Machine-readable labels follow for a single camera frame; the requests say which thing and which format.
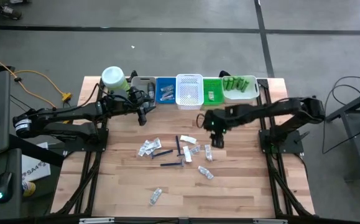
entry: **white container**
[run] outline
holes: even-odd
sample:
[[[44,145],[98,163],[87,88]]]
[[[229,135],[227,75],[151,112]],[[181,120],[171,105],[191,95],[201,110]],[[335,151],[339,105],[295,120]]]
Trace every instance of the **white container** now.
[[[155,96],[154,100],[156,100],[156,78],[155,77],[133,77],[131,79],[131,86],[136,87],[138,90],[142,90],[145,93],[148,93],[148,83],[152,82],[155,86]]]
[[[101,78],[103,80],[103,83],[109,90],[130,89],[126,77],[124,76],[123,71],[119,67],[112,66],[105,68],[101,75]]]
[[[175,79],[175,103],[180,110],[200,110],[203,96],[203,76],[179,74]]]
[[[260,95],[259,84],[257,83],[257,78],[253,75],[242,75],[238,77],[244,77],[245,80],[249,82],[244,93],[240,90],[224,90],[224,102],[225,103],[251,103]]]

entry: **yellow connector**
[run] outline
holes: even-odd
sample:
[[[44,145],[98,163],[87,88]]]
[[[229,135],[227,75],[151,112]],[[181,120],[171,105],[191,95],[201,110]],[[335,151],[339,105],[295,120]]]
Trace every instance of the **yellow connector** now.
[[[62,101],[63,101],[63,102],[68,102],[71,98],[72,98],[72,94],[71,94],[71,93],[63,93],[63,94],[62,94]]]

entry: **plastic bin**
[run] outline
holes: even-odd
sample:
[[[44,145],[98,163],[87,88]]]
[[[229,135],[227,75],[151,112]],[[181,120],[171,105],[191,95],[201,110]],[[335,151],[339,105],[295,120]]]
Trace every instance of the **plastic bin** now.
[[[244,93],[240,90],[224,90],[223,85],[221,85],[221,89],[224,94],[224,102],[225,103],[251,103],[255,98],[260,95],[259,85],[257,83],[257,79],[253,75],[242,75],[238,77],[244,77],[245,80],[249,82]]]
[[[203,97],[203,76],[179,74],[175,79],[175,103],[180,110],[200,110]]]
[[[220,78],[203,79],[203,95],[205,98],[204,105],[220,105],[224,103],[223,82]],[[214,93],[214,100],[209,99],[209,92]]]
[[[161,97],[163,92],[160,90],[166,86],[173,85],[174,86],[174,99],[173,100],[164,100],[161,101]],[[174,104],[175,103],[175,77],[170,78],[156,78],[156,102],[157,103],[166,103],[166,104]]]
[[[152,82],[155,85],[156,95],[156,78],[155,77],[133,77],[131,80],[131,86],[136,87],[138,90],[142,90],[148,94],[148,83]],[[156,100],[151,103],[151,106],[155,106]]]

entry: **green basket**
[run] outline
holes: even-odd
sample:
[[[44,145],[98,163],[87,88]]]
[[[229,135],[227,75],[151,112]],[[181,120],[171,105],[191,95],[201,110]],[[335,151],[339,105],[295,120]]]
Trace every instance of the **green basket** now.
[[[203,79],[203,94],[205,96],[204,105],[220,105],[224,103],[223,88],[221,87],[222,81],[217,79]],[[209,99],[209,91],[214,93],[214,100]]]

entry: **yellow cable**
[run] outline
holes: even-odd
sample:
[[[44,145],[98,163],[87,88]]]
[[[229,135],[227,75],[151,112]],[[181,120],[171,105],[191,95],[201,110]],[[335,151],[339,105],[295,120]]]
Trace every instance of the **yellow cable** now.
[[[13,73],[10,69],[8,69],[5,65],[3,65],[3,63],[0,62],[0,65],[3,66],[9,73],[11,73],[11,75],[12,75],[14,78],[17,78],[17,75],[14,74],[14,73]],[[41,96],[39,96],[39,95],[36,95],[35,93],[32,93],[32,92],[28,91],[28,90],[25,88],[25,86],[21,83],[21,81],[19,81],[18,83],[21,85],[21,87],[22,87],[22,88],[25,90],[25,92],[27,92],[28,94],[30,94],[30,95],[32,95],[32,96],[34,96],[34,97],[36,97],[36,98],[39,98],[39,99],[47,102],[48,104],[50,104],[52,107],[55,107],[55,108],[56,108],[56,106],[55,106],[53,103],[51,103],[49,100],[46,100],[45,98],[43,98],[43,97],[41,97]]]
[[[46,78],[46,79],[54,86],[54,88],[55,88],[58,92],[61,93],[61,95],[64,94],[64,92],[61,91],[61,90],[56,86],[56,84],[54,84],[54,82],[51,81],[51,79],[50,79],[48,76],[44,75],[43,73],[40,73],[40,72],[37,72],[37,71],[33,71],[33,70],[20,70],[20,71],[14,72],[14,74],[24,73],[24,72],[36,73],[36,74],[39,74],[39,75],[43,76],[44,78]]]

